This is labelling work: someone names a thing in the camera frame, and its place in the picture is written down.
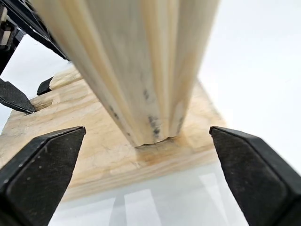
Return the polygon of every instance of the black plastic part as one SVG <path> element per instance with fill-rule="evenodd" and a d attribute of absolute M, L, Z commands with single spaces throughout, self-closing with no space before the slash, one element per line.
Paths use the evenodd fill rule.
<path fill-rule="evenodd" d="M 0 79 L 0 103 L 16 111 L 35 112 L 29 99 L 24 93 L 8 81 Z"/>
<path fill-rule="evenodd" d="M 67 59 L 29 0 L 0 0 L 0 2 L 7 8 L 10 19 L 23 31 L 47 48 L 53 50 L 63 59 Z"/>
<path fill-rule="evenodd" d="M 48 92 L 50 92 L 51 91 L 51 89 L 50 89 L 50 82 L 51 82 L 51 80 L 53 79 L 53 77 L 51 77 L 50 79 L 47 79 L 46 81 L 43 81 L 41 84 L 40 84 L 40 86 L 39 86 L 39 88 L 38 88 L 38 91 L 37 91 L 37 95 L 39 96 L 39 95 L 42 95 L 42 94 L 44 94 L 44 93 L 48 93 Z"/>
<path fill-rule="evenodd" d="M 72 177 L 84 127 L 34 138 L 0 170 L 0 226 L 46 226 Z"/>
<path fill-rule="evenodd" d="M 301 177 L 262 139 L 211 127 L 226 181 L 250 226 L 300 226 Z"/>

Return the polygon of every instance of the black clamp jaw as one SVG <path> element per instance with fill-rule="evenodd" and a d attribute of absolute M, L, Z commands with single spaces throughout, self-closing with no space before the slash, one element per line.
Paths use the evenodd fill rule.
<path fill-rule="evenodd" d="M 226 181 L 250 226 L 301 226 L 301 177 L 262 139 L 211 127 Z"/>
<path fill-rule="evenodd" d="M 0 226 L 46 226 L 71 180 L 86 130 L 34 138 L 0 170 Z"/>

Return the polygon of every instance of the wooden post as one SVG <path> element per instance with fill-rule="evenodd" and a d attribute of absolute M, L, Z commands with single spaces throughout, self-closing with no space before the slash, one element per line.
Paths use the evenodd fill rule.
<path fill-rule="evenodd" d="M 32 0 L 133 146 L 176 136 L 218 0 Z"/>

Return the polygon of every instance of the white surface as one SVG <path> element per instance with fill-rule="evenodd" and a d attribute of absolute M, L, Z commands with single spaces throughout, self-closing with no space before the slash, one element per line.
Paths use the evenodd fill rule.
<path fill-rule="evenodd" d="M 228 127 L 262 137 L 301 172 L 301 1 L 222 0 L 199 78 Z M 28 97 L 70 66 L 25 36 L 1 78 Z M 10 110 L 0 106 L 0 126 Z M 245 226 L 220 165 L 61 203 L 50 226 Z"/>
<path fill-rule="evenodd" d="M 71 66 L 52 50 L 26 34 L 0 78 L 9 81 L 31 99 L 36 96 L 41 82 L 55 73 Z M 2 131 L 11 109 L 0 104 L 0 131 Z"/>
<path fill-rule="evenodd" d="M 228 127 L 301 174 L 301 1 L 221 0 L 199 78 Z"/>
<path fill-rule="evenodd" d="M 248 225 L 219 163 L 60 203 L 49 226 L 95 222 L 101 226 Z"/>

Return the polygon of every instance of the wood grain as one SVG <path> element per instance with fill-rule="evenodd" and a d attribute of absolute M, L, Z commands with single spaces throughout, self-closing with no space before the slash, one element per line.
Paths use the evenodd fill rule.
<path fill-rule="evenodd" d="M 72 73 L 62 73 L 70 78 L 67 85 L 31 100 L 37 112 L 12 111 L 0 136 L 0 167 L 33 137 L 73 126 L 85 126 L 87 134 L 64 200 L 217 160 L 209 128 L 224 123 L 200 84 L 194 87 L 177 137 L 134 148 L 85 80 L 77 80 Z"/>
<path fill-rule="evenodd" d="M 32 0 L 133 146 L 182 127 L 219 0 Z"/>

